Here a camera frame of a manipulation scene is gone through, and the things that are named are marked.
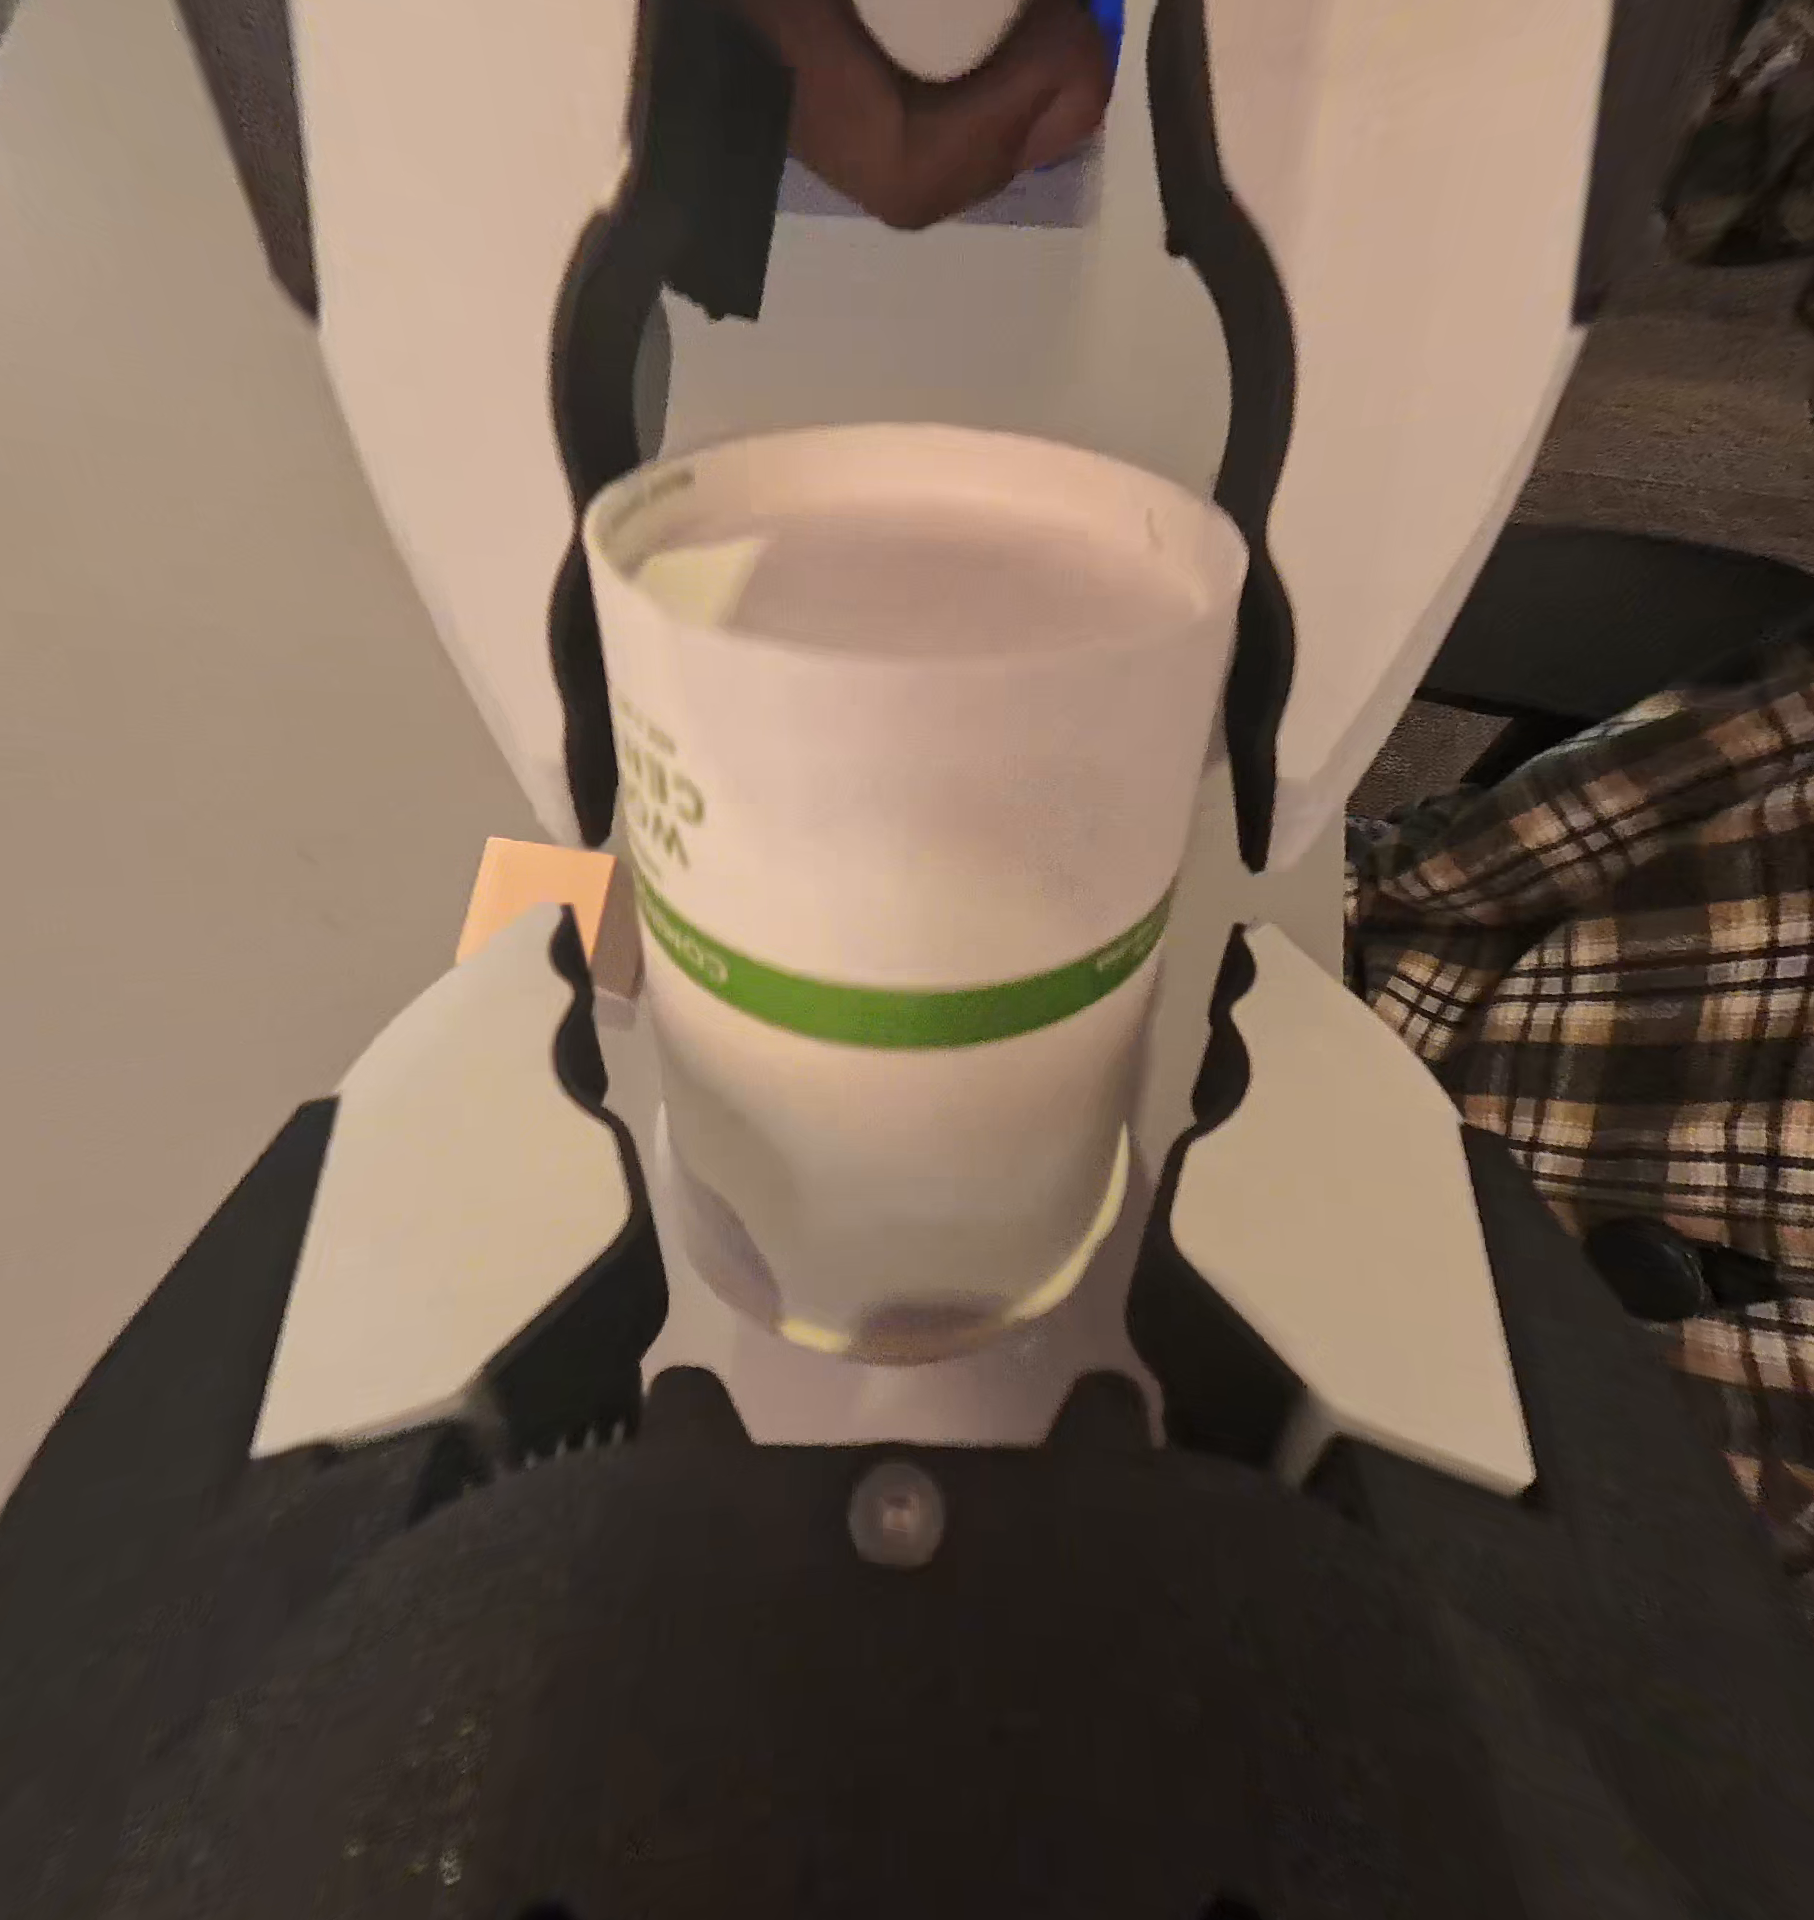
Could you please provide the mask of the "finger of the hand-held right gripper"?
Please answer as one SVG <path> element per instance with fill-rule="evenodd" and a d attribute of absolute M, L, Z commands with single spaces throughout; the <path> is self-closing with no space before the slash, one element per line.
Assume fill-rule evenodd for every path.
<path fill-rule="evenodd" d="M 664 292 L 754 322 L 779 61 L 728 4 L 301 2 L 325 373 L 386 531 L 537 819 L 613 830 L 590 500 L 644 462 Z"/>
<path fill-rule="evenodd" d="M 1249 549 L 1225 724 L 1241 859 L 1348 799 L 1483 571 L 1584 340 L 1611 6 L 1161 2 L 1167 249 L 1231 367 Z"/>

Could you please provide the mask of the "wooden cube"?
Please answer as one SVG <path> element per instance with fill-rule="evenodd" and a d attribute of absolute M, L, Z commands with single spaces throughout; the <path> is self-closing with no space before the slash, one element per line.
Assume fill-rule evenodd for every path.
<path fill-rule="evenodd" d="M 432 997 L 447 1004 L 531 998 L 560 1010 L 591 987 L 603 1030 L 639 1018 L 642 940 L 632 870 L 615 855 L 491 838 L 465 901 L 456 967 Z"/>

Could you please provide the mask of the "white paper cup green band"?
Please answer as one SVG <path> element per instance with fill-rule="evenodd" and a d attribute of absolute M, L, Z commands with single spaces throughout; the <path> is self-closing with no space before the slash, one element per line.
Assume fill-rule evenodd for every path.
<path fill-rule="evenodd" d="M 689 1260 L 922 1359 L 1112 1232 L 1247 546 L 1070 445 L 793 431 L 584 512 Z"/>

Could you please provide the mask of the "person's right hand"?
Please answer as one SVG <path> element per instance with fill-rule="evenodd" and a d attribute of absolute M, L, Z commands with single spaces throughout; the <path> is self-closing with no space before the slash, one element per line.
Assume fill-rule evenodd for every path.
<path fill-rule="evenodd" d="M 1074 157 L 1104 125 L 1110 46 L 1085 4 L 1037 2 L 989 61 L 933 83 L 852 4 L 740 2 L 793 77 L 788 151 L 886 227 L 924 230 Z"/>

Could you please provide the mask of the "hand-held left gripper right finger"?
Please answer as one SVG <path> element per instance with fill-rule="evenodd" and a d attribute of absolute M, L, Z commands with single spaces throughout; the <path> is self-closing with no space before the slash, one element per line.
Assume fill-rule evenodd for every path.
<path fill-rule="evenodd" d="M 1537 1478 L 1464 1136 L 1278 927 L 1233 933 L 1128 1284 L 1165 1442 L 1305 1485 L 1341 1442 Z"/>

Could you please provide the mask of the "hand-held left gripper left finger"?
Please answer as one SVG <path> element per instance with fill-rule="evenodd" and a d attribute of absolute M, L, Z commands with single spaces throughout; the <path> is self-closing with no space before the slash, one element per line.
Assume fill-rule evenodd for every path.
<path fill-rule="evenodd" d="M 664 1272 L 591 1003 L 572 911 L 534 907 L 347 1070 L 254 1458 L 453 1420 L 505 1458 L 636 1429 Z"/>

